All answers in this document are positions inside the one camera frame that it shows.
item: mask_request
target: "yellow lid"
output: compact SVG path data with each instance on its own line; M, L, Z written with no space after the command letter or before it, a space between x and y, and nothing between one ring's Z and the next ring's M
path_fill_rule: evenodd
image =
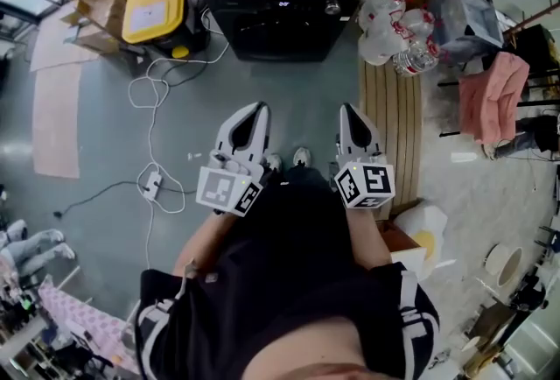
M137 44L159 38L183 22L185 0L127 0L122 38Z

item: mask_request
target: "black appliance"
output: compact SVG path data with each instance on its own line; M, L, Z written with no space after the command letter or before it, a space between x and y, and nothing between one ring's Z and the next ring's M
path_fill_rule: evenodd
M360 0L206 0L241 60L321 61Z

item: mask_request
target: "knob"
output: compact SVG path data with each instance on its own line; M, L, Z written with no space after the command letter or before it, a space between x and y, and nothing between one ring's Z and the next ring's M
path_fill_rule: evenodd
M329 0L326 2L325 13L329 16L334 16L340 13L340 4L336 0Z

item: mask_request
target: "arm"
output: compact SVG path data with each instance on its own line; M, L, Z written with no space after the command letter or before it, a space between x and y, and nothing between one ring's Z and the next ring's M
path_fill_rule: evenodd
M222 240L236 220L237 216L233 214L210 214L181 250L173 275L183 277L185 266L189 263L195 264L199 271L209 271Z
M349 208L346 210L346 218L353 258L357 264L371 270L376 266L393 263L371 210Z

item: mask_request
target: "white bucket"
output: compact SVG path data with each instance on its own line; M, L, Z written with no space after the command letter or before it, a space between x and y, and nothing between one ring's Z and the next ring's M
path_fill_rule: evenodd
M505 244L496 244L486 258L486 270L496 276L499 288L506 285L517 272L522 260L522 248L512 250Z

